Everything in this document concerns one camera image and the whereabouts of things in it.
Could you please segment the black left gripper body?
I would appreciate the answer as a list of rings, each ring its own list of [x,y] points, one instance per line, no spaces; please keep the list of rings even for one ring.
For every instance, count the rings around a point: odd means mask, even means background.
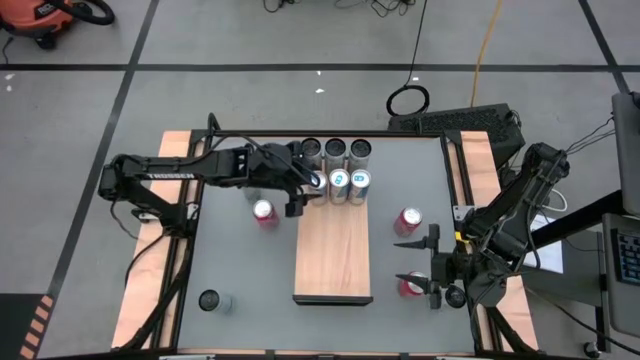
[[[300,142],[256,145],[248,158],[246,186],[286,192],[285,216],[300,217],[307,205],[302,189],[307,184],[306,165]]]

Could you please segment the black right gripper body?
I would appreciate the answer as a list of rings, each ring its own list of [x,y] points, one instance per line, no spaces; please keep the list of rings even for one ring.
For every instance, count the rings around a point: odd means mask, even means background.
[[[429,306],[431,309],[440,309],[442,301],[445,301],[445,291],[448,286],[456,285],[461,288],[467,298],[466,305],[474,305],[472,297],[468,294],[467,287],[472,275],[472,244],[469,240],[457,241],[454,233],[454,248],[450,252],[440,250],[440,227],[432,223],[428,226],[431,237],[431,277],[427,287]]]

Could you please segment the silver blue Red Bull can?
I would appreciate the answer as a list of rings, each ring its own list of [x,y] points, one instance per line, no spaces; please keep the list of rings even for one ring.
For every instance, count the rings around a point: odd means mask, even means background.
[[[367,198],[368,190],[371,185],[371,174],[364,170],[358,169],[351,174],[350,192],[348,199],[353,205],[362,205]]]
[[[318,181],[308,186],[307,193],[312,196],[311,203],[315,206],[320,206],[327,202],[327,178],[322,171],[315,171],[315,175]]]
[[[334,169],[329,174],[329,200],[333,204],[343,204],[347,201],[350,178],[350,174],[344,169]]]

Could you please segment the white blue can black lid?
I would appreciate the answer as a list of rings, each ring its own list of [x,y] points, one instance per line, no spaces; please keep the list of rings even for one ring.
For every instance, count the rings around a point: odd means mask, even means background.
[[[230,295],[213,289],[203,291],[198,298],[198,305],[206,312],[229,313],[233,299]]]

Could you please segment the wooden shelf black metal legs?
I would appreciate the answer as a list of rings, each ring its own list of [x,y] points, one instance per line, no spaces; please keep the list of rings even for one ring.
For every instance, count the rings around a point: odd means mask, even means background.
[[[368,207],[329,200],[298,221],[293,301],[301,306],[366,306],[373,301]]]

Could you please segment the white paper sheet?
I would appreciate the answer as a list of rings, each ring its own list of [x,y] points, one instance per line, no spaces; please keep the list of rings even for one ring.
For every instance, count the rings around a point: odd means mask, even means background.
[[[537,214],[530,226],[531,231],[538,230],[550,223],[554,222],[554,219],[544,214]],[[563,247],[562,241],[556,241],[544,247],[538,249],[538,257],[540,260],[540,268],[545,271],[563,274],[564,262],[563,262]]]

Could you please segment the black perforated computer case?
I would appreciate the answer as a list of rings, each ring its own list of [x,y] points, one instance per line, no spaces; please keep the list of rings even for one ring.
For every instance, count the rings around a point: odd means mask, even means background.
[[[484,131],[497,168],[525,145],[519,115],[506,103],[394,116],[388,122],[388,129],[414,133]]]

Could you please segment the black stand beam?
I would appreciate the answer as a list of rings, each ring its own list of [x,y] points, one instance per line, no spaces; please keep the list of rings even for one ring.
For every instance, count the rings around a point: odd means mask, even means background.
[[[532,240],[537,248],[541,248],[600,224],[605,214],[625,213],[622,191],[617,190],[533,231]]]

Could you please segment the grey console with keypad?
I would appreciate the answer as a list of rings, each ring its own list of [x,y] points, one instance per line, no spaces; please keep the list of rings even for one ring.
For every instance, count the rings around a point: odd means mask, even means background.
[[[611,325],[640,338],[640,220],[605,214],[602,226]]]

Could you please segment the grey monitor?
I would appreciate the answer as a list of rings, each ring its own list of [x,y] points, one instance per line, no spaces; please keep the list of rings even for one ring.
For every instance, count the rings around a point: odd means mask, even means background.
[[[612,115],[624,207],[640,213],[640,93],[613,95]]]

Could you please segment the orange shop vacuum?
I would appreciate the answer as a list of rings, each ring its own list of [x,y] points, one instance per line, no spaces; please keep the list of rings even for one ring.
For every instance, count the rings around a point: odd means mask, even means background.
[[[57,35],[75,21],[108,26],[115,14],[104,0],[0,0],[0,29],[43,50],[53,49]]]

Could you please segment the black orange striped floor mat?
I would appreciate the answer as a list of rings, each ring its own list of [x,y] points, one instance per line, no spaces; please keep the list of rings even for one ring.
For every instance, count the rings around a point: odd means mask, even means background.
[[[0,360],[35,360],[51,319],[50,294],[0,293]]]

